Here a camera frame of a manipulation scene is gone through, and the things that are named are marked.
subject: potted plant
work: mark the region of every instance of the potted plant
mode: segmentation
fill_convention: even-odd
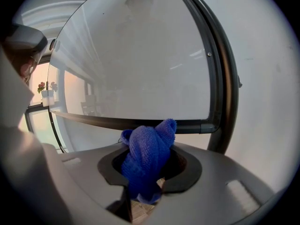
[[[57,84],[52,82],[49,86],[51,90],[45,90],[45,88],[46,86],[44,82],[41,82],[37,88],[38,93],[42,92],[43,106],[54,105],[54,92],[57,91]]]
[[[42,92],[42,97],[45,98],[48,96],[48,92],[47,91],[44,91],[44,89],[46,88],[45,86],[45,83],[44,82],[41,82],[39,85],[38,85],[38,88],[37,88],[37,92],[38,93],[41,93]]]

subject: person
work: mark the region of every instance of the person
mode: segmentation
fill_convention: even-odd
[[[174,89],[166,86],[171,84],[168,59],[177,54],[176,42],[153,6],[154,0],[126,0],[125,7],[118,7],[127,13],[115,28],[110,56],[103,61],[105,74],[113,78],[106,82],[107,90],[121,91],[110,106],[117,117],[147,118],[151,111],[163,113],[154,101],[165,98],[172,103],[167,97]]]
[[[1,43],[6,57],[27,85],[47,43],[41,31],[16,23],[11,24],[10,34]]]

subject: window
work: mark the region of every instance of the window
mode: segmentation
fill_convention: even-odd
[[[34,96],[30,102],[30,105],[37,105],[42,102],[42,95],[38,93],[38,85],[41,82],[46,84],[48,80],[48,68],[49,63],[39,64],[35,69],[29,81],[29,88],[33,92]]]
[[[55,138],[55,135],[54,135],[51,123],[50,123],[48,110],[31,112],[30,113],[30,121],[32,124],[33,133],[38,138],[38,140],[41,143],[49,143],[49,144],[55,146],[58,153],[60,153],[59,152],[60,147],[57,143],[57,140]],[[54,122],[54,124],[56,123],[56,128],[58,128],[56,118],[55,119],[53,118],[53,122]],[[66,148],[65,144],[63,143],[62,139],[60,139],[60,142],[62,143],[63,148],[66,150],[67,148]]]
[[[22,116],[22,119],[19,123],[18,128],[22,131],[22,132],[28,132],[28,128],[27,128],[27,124],[26,124],[26,119],[25,119],[25,115]]]
[[[65,98],[68,112],[83,115],[81,102],[85,102],[84,80],[65,71],[65,85],[67,85]]]
[[[88,94],[91,95],[92,94],[92,88],[90,86],[90,84],[88,83]]]

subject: black frame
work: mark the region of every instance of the black frame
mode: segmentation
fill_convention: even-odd
[[[225,154],[229,142],[231,140],[234,125],[238,112],[239,103],[239,78],[235,65],[233,51],[231,49],[226,33],[212,12],[210,7],[204,0],[193,0],[200,9],[203,17],[210,27],[214,40],[217,44],[221,62],[222,62],[222,76],[224,87],[223,112],[221,115],[220,127],[210,137],[208,150]]]
[[[119,119],[119,118],[105,118],[94,117],[88,115],[78,115],[73,113],[51,111],[57,116],[67,118],[73,121],[86,123],[102,128],[110,128],[116,130],[135,129],[139,126],[155,127],[163,120],[139,120],[139,119]],[[199,120],[177,120],[177,134],[199,133],[201,125]]]
[[[200,134],[214,133],[220,125],[223,103],[223,78],[221,61],[213,35],[200,10],[192,0],[183,0],[189,9],[203,41],[210,74],[210,113],[200,120]]]
[[[64,148],[63,148],[63,146],[62,146],[62,144],[60,142],[58,134],[56,132],[55,125],[54,125],[54,122],[53,122],[52,113],[49,111],[49,106],[44,107],[43,103],[41,103],[41,104],[38,104],[38,105],[29,106],[26,109],[26,112],[25,112],[24,115],[25,115],[25,121],[26,121],[26,125],[27,125],[28,131],[34,133],[34,129],[33,129],[33,126],[32,126],[31,120],[30,120],[30,113],[32,113],[32,112],[38,112],[38,111],[44,111],[44,110],[48,110],[51,127],[52,127],[54,136],[56,138],[57,144],[60,147],[61,152],[62,153],[66,153],[66,151],[64,150]]]

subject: blue cloth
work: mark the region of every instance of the blue cloth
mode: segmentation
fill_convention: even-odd
[[[154,203],[161,195],[157,185],[159,173],[170,157],[170,147],[175,140],[176,121],[167,119],[153,127],[140,126],[135,130],[124,130],[123,143],[130,152],[121,170],[129,180],[129,195],[147,204]]]

